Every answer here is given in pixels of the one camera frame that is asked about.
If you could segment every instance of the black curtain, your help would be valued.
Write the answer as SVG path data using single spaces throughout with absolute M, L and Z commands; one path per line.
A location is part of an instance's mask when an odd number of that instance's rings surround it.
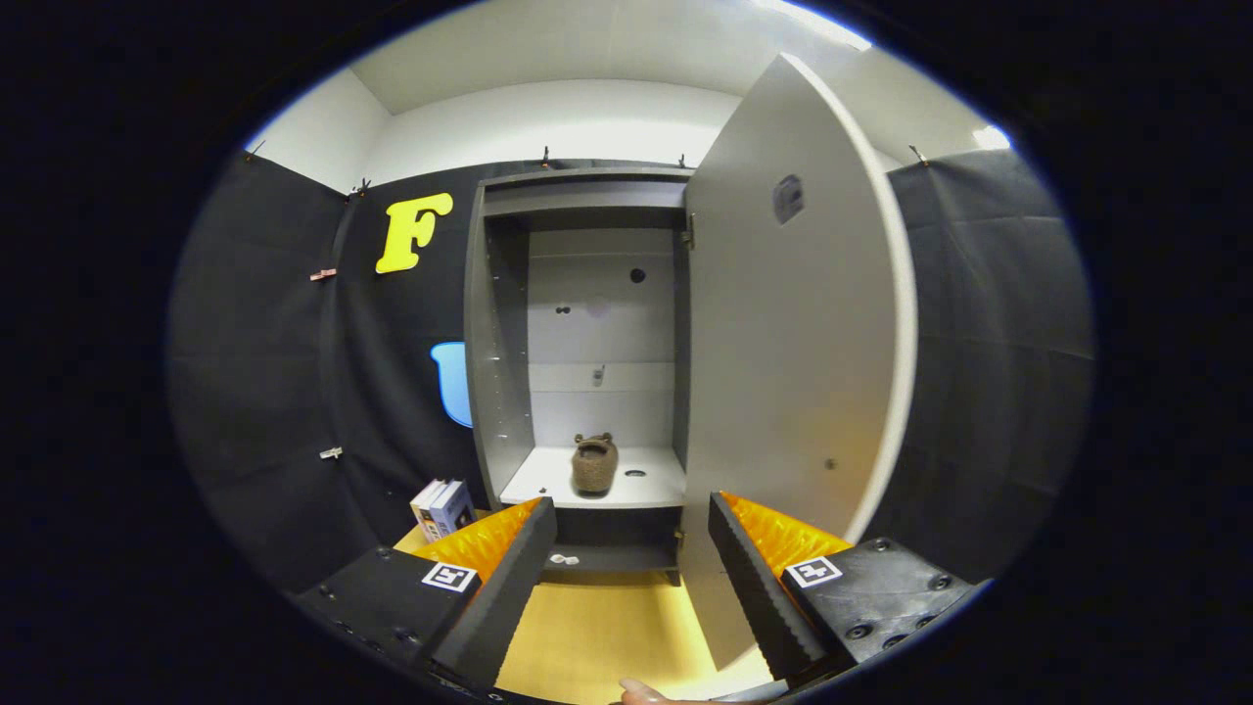
M 888 179 L 913 257 L 918 354 L 901 455 L 866 536 L 977 582 L 1030 542 L 1083 442 L 1088 280 L 1061 210 L 1014 152 Z
M 553 160 L 551 169 L 668 165 Z M 485 178 L 449 169 L 345 195 L 278 164 L 233 159 L 184 248 L 169 317 L 170 407 L 209 508 L 254 566 L 298 592 L 415 526 L 434 478 L 487 498 L 474 432 L 450 419 L 432 346 L 462 339 L 470 210 Z M 378 274 L 387 207 L 452 195 L 412 269 Z M 309 280 L 336 268 L 337 274 Z M 337 460 L 320 453 L 340 447 Z
M 318 382 L 326 255 L 343 197 L 232 159 L 187 239 L 169 309 L 170 412 L 202 497 L 253 566 L 301 590 L 377 542 L 335 461 Z

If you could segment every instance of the ceiling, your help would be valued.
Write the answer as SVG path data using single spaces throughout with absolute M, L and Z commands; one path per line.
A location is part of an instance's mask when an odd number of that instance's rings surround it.
M 875 147 L 938 157 L 977 148 L 987 123 L 887 53 L 858 51 L 772 0 L 486 0 L 351 64 L 392 114 L 456 95 L 565 79 L 652 80 L 743 96 L 781 51 L 845 103 Z

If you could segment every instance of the woven basket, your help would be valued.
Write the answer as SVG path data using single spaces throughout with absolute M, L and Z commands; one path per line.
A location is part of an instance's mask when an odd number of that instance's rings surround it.
M 579 492 L 608 492 L 618 471 L 618 447 L 608 433 L 584 440 L 575 436 L 578 447 L 570 463 L 574 466 L 574 487 Z

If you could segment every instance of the book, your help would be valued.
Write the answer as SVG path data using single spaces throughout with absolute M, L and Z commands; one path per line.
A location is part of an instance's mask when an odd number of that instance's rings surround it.
M 432 480 L 410 502 L 410 506 L 413 508 L 413 516 L 417 517 L 417 522 L 422 526 L 422 535 L 426 536 L 427 543 L 434 543 L 442 538 L 435 526 L 435 517 L 431 516 L 431 502 L 447 490 L 447 485 L 442 480 Z
M 461 481 L 452 481 L 447 490 L 431 502 L 431 517 L 442 536 L 451 536 L 475 521 L 470 488 Z

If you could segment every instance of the cabinet door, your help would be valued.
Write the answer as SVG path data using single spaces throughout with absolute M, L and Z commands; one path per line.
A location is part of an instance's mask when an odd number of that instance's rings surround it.
M 912 394 L 916 294 L 873 150 L 831 89 L 781 54 L 685 190 L 690 260 L 688 592 L 722 667 L 753 645 L 709 540 L 725 491 L 856 542 Z

